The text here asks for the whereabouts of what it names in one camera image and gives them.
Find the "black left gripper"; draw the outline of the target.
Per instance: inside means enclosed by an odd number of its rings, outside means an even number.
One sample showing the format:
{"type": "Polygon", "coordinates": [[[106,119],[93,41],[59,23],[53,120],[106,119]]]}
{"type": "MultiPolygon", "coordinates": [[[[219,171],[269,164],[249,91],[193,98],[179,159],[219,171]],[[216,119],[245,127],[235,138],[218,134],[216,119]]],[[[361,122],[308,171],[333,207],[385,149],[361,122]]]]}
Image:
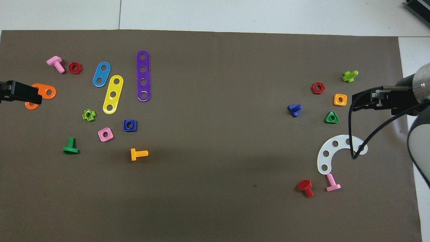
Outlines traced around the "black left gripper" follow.
{"type": "Polygon", "coordinates": [[[0,102],[12,102],[13,98],[16,101],[29,102],[40,105],[42,103],[42,96],[39,95],[39,89],[17,81],[0,82],[0,102]]]}

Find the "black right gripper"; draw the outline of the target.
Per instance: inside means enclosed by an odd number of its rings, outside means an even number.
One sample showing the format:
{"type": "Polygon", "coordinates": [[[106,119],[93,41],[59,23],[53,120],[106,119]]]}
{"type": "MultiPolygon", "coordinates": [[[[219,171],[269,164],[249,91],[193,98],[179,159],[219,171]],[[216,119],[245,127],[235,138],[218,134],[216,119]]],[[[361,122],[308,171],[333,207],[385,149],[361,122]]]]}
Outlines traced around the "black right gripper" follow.
{"type": "Polygon", "coordinates": [[[414,75],[409,75],[397,82],[396,86],[409,87],[405,90],[383,90],[383,87],[373,87],[358,92],[352,96],[352,112],[361,109],[384,110],[390,109],[391,115],[415,106],[418,101],[412,90],[414,75]]]}

